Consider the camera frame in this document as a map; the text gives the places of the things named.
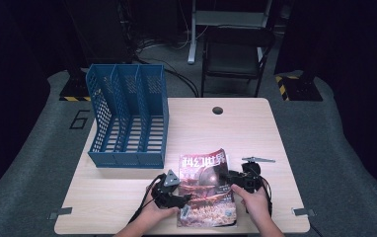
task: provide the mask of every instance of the chair seat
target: chair seat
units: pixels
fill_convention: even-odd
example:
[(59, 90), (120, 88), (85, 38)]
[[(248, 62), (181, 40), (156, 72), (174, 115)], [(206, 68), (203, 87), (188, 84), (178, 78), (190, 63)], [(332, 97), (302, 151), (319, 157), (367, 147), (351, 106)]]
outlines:
[(208, 54), (206, 74), (209, 76), (252, 79), (259, 76), (259, 57), (254, 46), (211, 43)]

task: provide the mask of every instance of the black round hole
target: black round hole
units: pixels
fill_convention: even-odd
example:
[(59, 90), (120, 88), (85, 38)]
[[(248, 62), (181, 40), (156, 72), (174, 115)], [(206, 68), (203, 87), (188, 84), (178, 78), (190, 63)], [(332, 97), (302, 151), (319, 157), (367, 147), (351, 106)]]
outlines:
[(221, 115), (223, 113), (223, 109), (220, 108), (220, 107), (215, 107), (213, 108), (213, 113), (216, 114), (216, 115)]

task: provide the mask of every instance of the chair backrest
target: chair backrest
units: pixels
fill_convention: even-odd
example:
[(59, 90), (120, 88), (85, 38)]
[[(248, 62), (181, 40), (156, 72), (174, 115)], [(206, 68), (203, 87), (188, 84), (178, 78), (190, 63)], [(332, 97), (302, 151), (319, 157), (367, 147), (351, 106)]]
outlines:
[(275, 36), (266, 28), (221, 25), (208, 29), (205, 42), (272, 48)]

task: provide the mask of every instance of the black chair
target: black chair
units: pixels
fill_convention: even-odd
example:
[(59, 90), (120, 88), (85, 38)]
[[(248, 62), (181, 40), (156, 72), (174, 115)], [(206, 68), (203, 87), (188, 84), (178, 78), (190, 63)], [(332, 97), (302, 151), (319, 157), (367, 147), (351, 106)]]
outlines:
[(200, 97), (203, 97), (206, 76), (248, 79), (248, 83), (258, 79), (254, 94), (257, 97), (274, 41), (274, 34), (266, 28), (209, 27), (204, 36)]

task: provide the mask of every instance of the gray floor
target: gray floor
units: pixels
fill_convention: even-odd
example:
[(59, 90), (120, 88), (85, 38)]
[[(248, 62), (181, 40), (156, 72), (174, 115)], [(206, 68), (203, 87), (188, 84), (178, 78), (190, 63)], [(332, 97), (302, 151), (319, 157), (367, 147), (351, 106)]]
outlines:
[[(194, 65), (187, 64), (188, 46), (153, 46), (139, 56), (153, 63), (162, 62), (152, 58), (170, 63), (199, 88), (200, 50), (199, 45)], [(377, 183), (342, 134), (333, 92), (317, 78), (323, 102), (284, 102), (272, 75), (276, 58), (277, 46), (259, 97), (269, 100), (303, 202), (317, 213), (310, 222), (324, 236), (377, 236)], [(169, 74), (166, 78), (169, 97), (193, 97), (181, 80)], [(48, 78), (51, 94), (46, 107), (0, 181), (0, 236), (56, 236), (55, 220), (47, 217), (62, 206), (94, 119), (90, 102), (58, 101), (67, 79), (66, 72)], [(213, 89), (212, 81), (208, 83)], [(82, 129), (70, 129), (77, 113), (86, 123)], [(301, 236), (318, 234), (311, 229)]]

